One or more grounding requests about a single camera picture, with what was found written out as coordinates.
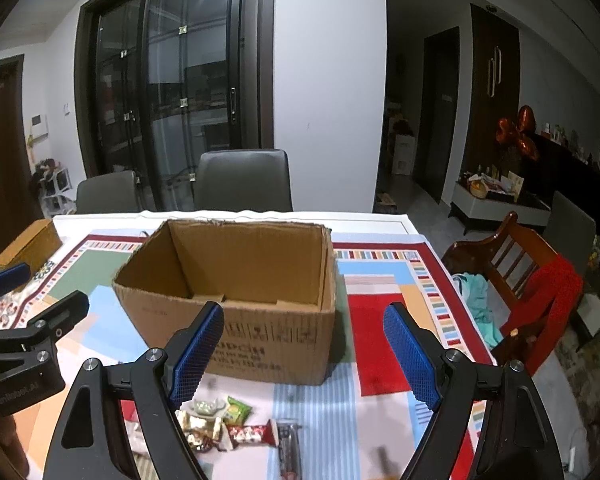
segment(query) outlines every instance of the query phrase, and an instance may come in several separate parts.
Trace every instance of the open cardboard box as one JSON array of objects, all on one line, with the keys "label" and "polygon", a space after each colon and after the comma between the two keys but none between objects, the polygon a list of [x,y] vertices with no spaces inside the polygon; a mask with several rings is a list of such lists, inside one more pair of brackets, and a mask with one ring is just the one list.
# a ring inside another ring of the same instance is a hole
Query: open cardboard box
[{"label": "open cardboard box", "polygon": [[323,226],[168,220],[118,271],[113,288],[150,347],[163,348],[213,300],[224,308],[224,332],[207,371],[321,384],[335,272]]}]

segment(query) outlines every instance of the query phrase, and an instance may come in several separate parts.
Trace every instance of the gray chair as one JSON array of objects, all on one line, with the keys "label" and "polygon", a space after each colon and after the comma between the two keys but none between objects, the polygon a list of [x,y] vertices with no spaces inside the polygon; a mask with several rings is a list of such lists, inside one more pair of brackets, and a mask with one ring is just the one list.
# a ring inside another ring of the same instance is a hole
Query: gray chair
[{"label": "gray chair", "polygon": [[206,152],[196,170],[196,210],[293,211],[283,150]]},{"label": "gray chair", "polygon": [[78,184],[76,214],[138,213],[141,211],[136,174],[118,171],[94,176]]},{"label": "gray chair", "polygon": [[596,221],[559,191],[542,238],[584,277],[596,235]]}]

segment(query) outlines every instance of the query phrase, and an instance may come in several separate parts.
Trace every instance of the snack package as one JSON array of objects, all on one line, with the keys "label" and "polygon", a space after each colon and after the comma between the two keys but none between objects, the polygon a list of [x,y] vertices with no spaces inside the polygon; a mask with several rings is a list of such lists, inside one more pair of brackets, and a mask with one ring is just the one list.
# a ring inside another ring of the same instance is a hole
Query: snack package
[{"label": "snack package", "polygon": [[227,397],[229,406],[222,418],[228,426],[243,426],[244,421],[251,413],[252,407],[233,397]]},{"label": "snack package", "polygon": [[218,410],[222,410],[226,405],[224,400],[218,398],[214,402],[208,402],[208,400],[195,400],[193,399],[193,410],[198,415],[212,416],[215,415]]},{"label": "snack package", "polygon": [[282,480],[302,480],[298,423],[293,420],[279,421],[278,436],[280,438],[278,446],[280,478]]},{"label": "snack package", "polygon": [[228,431],[234,446],[278,446],[278,427],[272,419],[263,426],[228,426]]},{"label": "snack package", "polygon": [[189,433],[189,431],[191,431],[191,424],[190,424],[190,416],[189,413],[187,413],[184,410],[176,410],[176,420],[178,421],[178,424],[180,425],[180,429],[182,430],[182,433]]},{"label": "snack package", "polygon": [[191,431],[195,431],[198,434],[209,437],[214,442],[218,442],[222,431],[222,419],[219,416],[212,419],[190,416],[189,427]]},{"label": "snack package", "polygon": [[214,446],[214,443],[207,436],[192,431],[187,435],[187,444],[192,451],[206,453]]}]

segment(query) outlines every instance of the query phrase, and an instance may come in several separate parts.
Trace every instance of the red cloth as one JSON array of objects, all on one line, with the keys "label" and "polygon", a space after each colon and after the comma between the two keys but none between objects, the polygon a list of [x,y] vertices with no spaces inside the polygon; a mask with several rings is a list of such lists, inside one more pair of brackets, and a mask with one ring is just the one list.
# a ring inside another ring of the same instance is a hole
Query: red cloth
[{"label": "red cloth", "polygon": [[530,375],[536,373],[561,338],[581,291],[582,278],[560,254],[529,277],[522,297],[500,331],[508,334],[514,328],[533,323],[549,309],[544,328],[525,362]]},{"label": "red cloth", "polygon": [[394,301],[404,302],[404,298],[401,294],[349,296],[349,315],[362,397],[411,390],[384,336],[382,315],[386,306]]}]

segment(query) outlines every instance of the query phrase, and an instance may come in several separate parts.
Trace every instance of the cabinet door handle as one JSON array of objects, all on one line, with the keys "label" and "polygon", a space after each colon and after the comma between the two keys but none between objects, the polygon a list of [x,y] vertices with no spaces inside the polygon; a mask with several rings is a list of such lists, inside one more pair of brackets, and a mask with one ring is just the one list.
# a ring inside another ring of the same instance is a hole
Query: cabinet door handle
[{"label": "cabinet door handle", "polygon": [[496,46],[496,48],[493,49],[493,59],[498,60],[498,80],[496,81],[496,83],[500,84],[500,82],[502,81],[502,51],[500,50],[499,46]]},{"label": "cabinet door handle", "polygon": [[487,95],[493,97],[496,95],[496,62],[493,57],[489,60],[487,68]]},{"label": "cabinet door handle", "polygon": [[235,124],[235,86],[229,90],[229,106],[231,111],[231,123]]}]

